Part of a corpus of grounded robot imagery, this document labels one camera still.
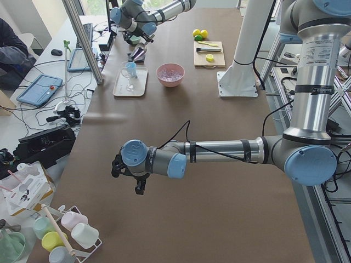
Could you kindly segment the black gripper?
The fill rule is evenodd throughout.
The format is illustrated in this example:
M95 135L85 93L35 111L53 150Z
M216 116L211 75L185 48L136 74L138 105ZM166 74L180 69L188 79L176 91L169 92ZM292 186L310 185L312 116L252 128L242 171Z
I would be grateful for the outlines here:
M145 171L145 159L146 154L141 155L137 153L136 156L132 156L132 161L128 161L126 147L122 146L115 159L112 161L111 175L114 178L120 175L130 176L137 180L135 186L135 193L137 195L143 195L145 191L145 180L150 176L150 173Z
M129 32L127 30L122 31L122 35L123 35L123 40L128 43L129 45L134 45L133 40L132 40L132 36L137 36L137 37L141 37L141 39L144 39L146 43L152 43L154 40L154 34L152 34L151 36L147 35L146 32L137 29L134 32Z

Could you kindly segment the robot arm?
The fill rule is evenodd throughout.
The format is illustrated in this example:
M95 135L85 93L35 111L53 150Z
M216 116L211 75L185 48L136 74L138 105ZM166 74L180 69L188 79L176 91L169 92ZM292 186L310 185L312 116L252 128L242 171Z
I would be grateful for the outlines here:
M123 29L123 39L127 43L131 43L133 36L152 42L158 25L171 21L183 12L188 12L195 4L195 0L178 0L147 12L143 8L143 1L125 1L120 7L110 10L110 19Z
M305 186L332 178L337 157L326 132L334 93L341 38L350 30L350 1L293 1L285 3L281 32L302 41L295 100L290 126L280 136L254 140L170 140L160 147L140 140L127 141L112 161L112 176L136 179L135 192L143 194L151 174L181 179L188 163L242 161L271 164Z

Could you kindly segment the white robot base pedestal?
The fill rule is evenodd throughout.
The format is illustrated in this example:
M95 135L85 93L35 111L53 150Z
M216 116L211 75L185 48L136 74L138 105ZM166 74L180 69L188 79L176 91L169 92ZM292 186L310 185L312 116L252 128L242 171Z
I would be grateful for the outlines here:
M274 0L248 1L233 63L225 72L217 72L220 97L258 96L253 63L275 5Z

